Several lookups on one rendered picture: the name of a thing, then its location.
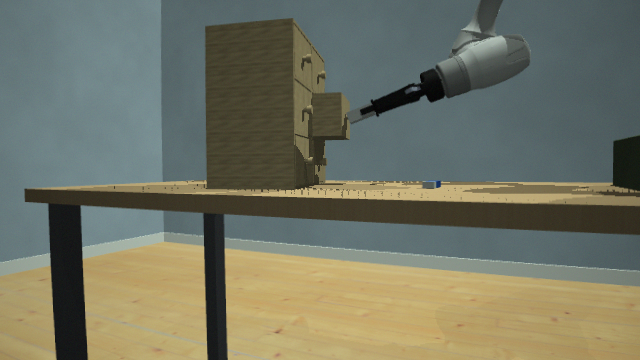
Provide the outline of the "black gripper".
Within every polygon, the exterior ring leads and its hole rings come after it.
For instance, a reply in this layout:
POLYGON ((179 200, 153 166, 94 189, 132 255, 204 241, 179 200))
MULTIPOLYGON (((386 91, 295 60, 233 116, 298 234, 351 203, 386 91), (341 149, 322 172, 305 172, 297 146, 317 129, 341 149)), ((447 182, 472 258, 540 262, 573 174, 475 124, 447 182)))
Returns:
POLYGON ((372 104, 369 103, 367 105, 347 112, 349 122, 351 124, 354 124, 374 115, 379 116, 379 114, 382 114, 383 112, 409 104, 411 102, 419 101, 420 97, 424 95, 427 96, 429 102, 434 102, 444 98, 445 93, 441 82, 442 79, 440 79, 435 69, 430 69, 421 73, 420 80, 421 83, 419 84, 409 84, 379 99, 376 99, 374 101, 373 99, 370 100, 372 104))

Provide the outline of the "dark brown wooden chest of drawers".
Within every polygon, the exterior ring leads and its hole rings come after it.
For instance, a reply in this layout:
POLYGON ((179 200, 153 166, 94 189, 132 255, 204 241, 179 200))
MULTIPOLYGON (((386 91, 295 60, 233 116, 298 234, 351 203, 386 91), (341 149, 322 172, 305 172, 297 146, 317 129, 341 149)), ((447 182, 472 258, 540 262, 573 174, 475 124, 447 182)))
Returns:
MULTIPOLYGON (((293 18, 205 26, 207 189, 295 190, 293 18)), ((302 135, 302 136, 301 136, 302 135)), ((309 137, 309 138, 308 138, 309 137)), ((323 141, 323 142, 322 142, 323 141)))

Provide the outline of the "blue and white eraser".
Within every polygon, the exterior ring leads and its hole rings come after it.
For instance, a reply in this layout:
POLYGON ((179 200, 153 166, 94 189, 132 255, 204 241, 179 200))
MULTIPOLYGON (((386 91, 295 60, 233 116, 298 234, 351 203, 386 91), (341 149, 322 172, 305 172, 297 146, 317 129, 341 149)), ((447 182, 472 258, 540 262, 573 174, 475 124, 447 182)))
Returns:
POLYGON ((422 182, 422 188, 434 189, 434 188, 439 188, 439 187, 441 187, 441 181, 424 181, 424 182, 422 182))

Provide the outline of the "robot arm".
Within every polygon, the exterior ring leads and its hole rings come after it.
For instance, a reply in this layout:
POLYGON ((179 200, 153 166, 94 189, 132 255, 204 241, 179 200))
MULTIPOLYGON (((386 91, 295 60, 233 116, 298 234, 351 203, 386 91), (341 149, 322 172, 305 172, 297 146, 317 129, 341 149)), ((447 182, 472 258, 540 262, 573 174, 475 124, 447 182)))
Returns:
POLYGON ((460 31, 452 46, 449 59, 436 64, 447 98, 499 84, 529 66, 531 52, 522 35, 496 35, 495 22, 502 2, 480 0, 470 24, 460 31))

